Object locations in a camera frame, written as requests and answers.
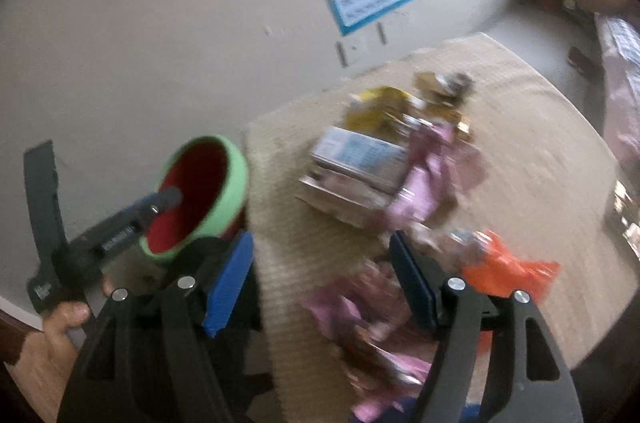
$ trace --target wall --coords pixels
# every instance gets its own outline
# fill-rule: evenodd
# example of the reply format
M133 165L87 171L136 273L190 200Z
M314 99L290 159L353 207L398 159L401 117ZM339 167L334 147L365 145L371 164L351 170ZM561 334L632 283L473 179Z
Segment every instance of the wall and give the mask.
M0 0L0 295L30 310L22 153L54 140L69 238L147 193L168 156L306 93L467 34L510 0L420 0L342 69L325 0Z

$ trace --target silver screw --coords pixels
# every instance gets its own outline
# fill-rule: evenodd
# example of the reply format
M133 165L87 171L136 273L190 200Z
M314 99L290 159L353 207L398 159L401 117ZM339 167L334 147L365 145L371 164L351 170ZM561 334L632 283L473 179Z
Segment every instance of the silver screw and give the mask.
M529 293L527 293L526 291L523 291L521 289L518 289L513 296L515 297L515 299L520 302L521 304L526 304L527 302L529 302L531 300L531 297L529 296Z
M456 291L462 291L466 288L466 283L460 277L451 277L447 280L447 285Z
M194 279L191 275L185 275L178 279L178 288L180 289L191 289L196 285L196 279Z
M116 302L122 302L125 298L127 298L128 294L129 292L126 289L118 288L113 293L111 293L111 298Z

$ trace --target table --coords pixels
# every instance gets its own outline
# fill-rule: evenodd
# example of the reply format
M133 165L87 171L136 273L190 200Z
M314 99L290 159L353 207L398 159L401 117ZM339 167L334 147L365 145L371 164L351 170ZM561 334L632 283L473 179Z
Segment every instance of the table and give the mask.
M638 287L635 256L617 249L602 225L618 176L615 158L571 103L484 34L419 50L263 116L246 133L248 226L274 381L289 423L347 421L353 392L300 299L382 250L372 236L295 198L308 150L339 122L350 93L383 84L415 92L414 71L425 70L464 71L476 81L463 111L488 178L448 224L492 229L517 257L561 264L541 311L569 367L596 346ZM478 361L472 399L481 395L486 361Z

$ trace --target floor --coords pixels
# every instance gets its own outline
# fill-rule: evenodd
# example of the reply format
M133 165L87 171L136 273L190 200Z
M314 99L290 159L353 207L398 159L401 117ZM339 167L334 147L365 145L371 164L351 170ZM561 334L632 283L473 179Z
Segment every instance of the floor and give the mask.
M597 38L591 38L564 15L526 5L515 6L481 31L545 76L602 134L604 84L601 80L590 83L567 63L567 54L575 46L599 64Z

